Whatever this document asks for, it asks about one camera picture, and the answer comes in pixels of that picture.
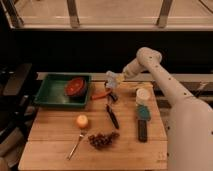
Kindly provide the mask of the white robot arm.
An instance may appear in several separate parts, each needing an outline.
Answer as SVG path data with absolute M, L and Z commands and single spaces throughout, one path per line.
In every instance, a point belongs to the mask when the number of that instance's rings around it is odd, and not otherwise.
M 122 74 L 130 79 L 148 70 L 171 105 L 168 171 L 213 171 L 213 109 L 165 70 L 161 60 L 160 52 L 142 47 Z

